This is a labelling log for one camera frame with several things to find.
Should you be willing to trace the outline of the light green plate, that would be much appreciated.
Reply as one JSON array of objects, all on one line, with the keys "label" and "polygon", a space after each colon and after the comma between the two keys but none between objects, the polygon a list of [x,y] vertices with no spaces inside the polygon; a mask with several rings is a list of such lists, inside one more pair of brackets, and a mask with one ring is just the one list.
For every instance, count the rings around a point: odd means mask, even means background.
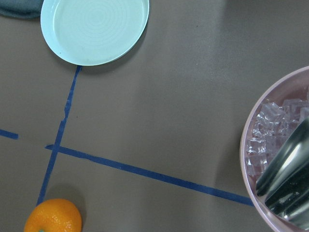
[{"label": "light green plate", "polygon": [[41,29],[58,57],[96,66],[122,57],[138,42],[149,11],[148,0],[45,0]]}]

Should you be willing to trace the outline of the dark grey folded cloth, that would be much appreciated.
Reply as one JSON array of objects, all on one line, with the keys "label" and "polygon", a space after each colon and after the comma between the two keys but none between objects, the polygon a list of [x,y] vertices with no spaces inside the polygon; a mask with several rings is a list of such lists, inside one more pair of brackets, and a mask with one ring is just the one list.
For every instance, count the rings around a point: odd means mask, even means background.
[{"label": "dark grey folded cloth", "polygon": [[0,0],[0,14],[29,19],[41,15],[43,0]]}]

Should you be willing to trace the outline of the pink bowl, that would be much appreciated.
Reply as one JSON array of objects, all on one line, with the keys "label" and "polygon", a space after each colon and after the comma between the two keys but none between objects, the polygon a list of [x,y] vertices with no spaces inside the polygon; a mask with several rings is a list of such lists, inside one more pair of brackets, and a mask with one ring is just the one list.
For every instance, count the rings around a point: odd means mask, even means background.
[{"label": "pink bowl", "polygon": [[296,70],[273,84],[253,107],[242,132],[240,164],[256,210],[276,232],[306,232],[279,218],[256,195],[256,182],[295,129],[309,118],[309,69]]}]

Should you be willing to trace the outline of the metal scoop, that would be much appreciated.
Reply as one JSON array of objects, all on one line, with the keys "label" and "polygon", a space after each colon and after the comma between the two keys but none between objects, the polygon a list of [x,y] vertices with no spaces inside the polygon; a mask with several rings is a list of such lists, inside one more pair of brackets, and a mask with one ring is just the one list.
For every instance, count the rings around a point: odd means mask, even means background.
[{"label": "metal scoop", "polygon": [[256,182],[272,214],[309,229],[309,119],[306,118],[282,145]]}]

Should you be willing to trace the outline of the orange fruit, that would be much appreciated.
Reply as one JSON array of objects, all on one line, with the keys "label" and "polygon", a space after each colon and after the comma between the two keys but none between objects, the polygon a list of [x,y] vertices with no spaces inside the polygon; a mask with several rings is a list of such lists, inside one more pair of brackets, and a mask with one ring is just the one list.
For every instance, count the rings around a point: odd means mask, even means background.
[{"label": "orange fruit", "polygon": [[82,217],[66,199],[49,199],[36,206],[26,220],[25,232],[80,232]]}]

